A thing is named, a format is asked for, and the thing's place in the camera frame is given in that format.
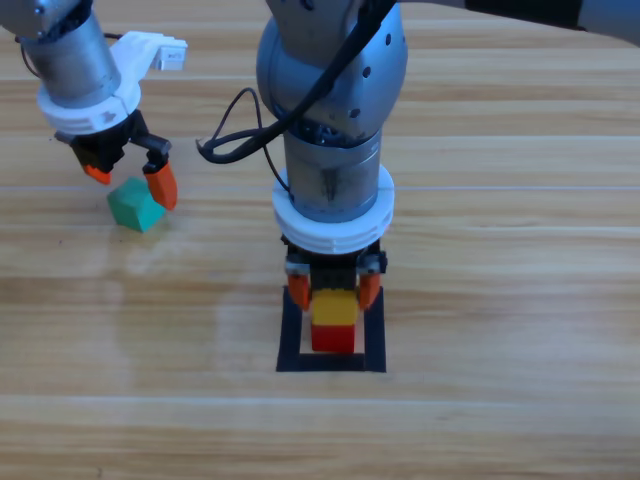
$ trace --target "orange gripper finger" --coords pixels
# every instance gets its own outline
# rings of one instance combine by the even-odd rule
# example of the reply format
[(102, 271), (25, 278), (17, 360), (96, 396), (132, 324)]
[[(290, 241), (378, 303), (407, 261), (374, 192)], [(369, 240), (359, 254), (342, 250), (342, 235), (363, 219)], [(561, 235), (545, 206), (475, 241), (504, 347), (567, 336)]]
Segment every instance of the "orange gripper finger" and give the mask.
[(84, 165), (82, 168), (84, 173), (103, 185), (111, 184), (111, 173), (104, 173), (91, 165)]
[(173, 176), (171, 165), (167, 163), (156, 173), (145, 173), (153, 199), (167, 210), (173, 210), (178, 203), (178, 183)]
[(360, 276), (360, 310), (368, 310), (380, 293), (380, 274)]
[(303, 275), (289, 275), (289, 295), (291, 295), (293, 303), (303, 311), (308, 311), (311, 305), (309, 279)]

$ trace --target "metal cylinder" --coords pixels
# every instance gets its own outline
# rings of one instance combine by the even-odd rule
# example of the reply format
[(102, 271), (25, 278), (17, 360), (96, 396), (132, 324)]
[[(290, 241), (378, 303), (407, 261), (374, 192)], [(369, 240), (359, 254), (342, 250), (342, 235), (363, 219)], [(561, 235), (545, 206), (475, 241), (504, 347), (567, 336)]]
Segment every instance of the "metal cylinder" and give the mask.
[(378, 132), (353, 148), (335, 148), (307, 143), (287, 132), (287, 177), (296, 210), (324, 223), (346, 222), (366, 213), (378, 196), (380, 139)]
[(120, 72), (93, 13), (55, 42), (23, 39), (22, 44), (57, 105), (90, 107), (109, 98), (120, 86)]

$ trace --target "yellow block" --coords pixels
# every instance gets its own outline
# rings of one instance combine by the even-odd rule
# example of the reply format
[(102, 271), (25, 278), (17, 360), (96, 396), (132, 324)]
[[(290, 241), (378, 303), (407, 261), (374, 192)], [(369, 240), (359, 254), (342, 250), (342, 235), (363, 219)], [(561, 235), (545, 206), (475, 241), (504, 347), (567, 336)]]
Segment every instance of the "yellow block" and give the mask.
[(316, 326), (350, 327), (358, 321), (358, 298), (353, 290), (313, 292), (311, 323)]

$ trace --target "white ring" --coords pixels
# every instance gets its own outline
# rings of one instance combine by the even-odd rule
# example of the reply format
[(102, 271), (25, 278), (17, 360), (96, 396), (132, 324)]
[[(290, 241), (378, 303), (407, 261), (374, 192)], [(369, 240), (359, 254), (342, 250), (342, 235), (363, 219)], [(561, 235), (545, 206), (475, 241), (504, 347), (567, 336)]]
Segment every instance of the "white ring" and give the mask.
[[(286, 170), (281, 176), (286, 183)], [(323, 223), (305, 217), (295, 209), (278, 181), (272, 199), (276, 222), (291, 243), (312, 253), (343, 255), (362, 250), (382, 238), (393, 219), (395, 187), (387, 169), (380, 166), (376, 203), (361, 217), (343, 223)]]

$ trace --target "black tape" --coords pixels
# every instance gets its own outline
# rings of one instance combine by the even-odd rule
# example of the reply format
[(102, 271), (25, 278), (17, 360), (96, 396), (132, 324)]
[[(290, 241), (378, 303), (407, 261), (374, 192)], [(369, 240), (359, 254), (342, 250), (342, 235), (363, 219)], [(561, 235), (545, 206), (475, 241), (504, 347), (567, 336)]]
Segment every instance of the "black tape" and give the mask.
[(578, 30), (583, 0), (466, 0), (467, 10)]
[(285, 287), (282, 296), (282, 327), (276, 371), (278, 372), (375, 372), (387, 370), (384, 328), (384, 291), (364, 314), (364, 353), (338, 355), (300, 353), (302, 311)]

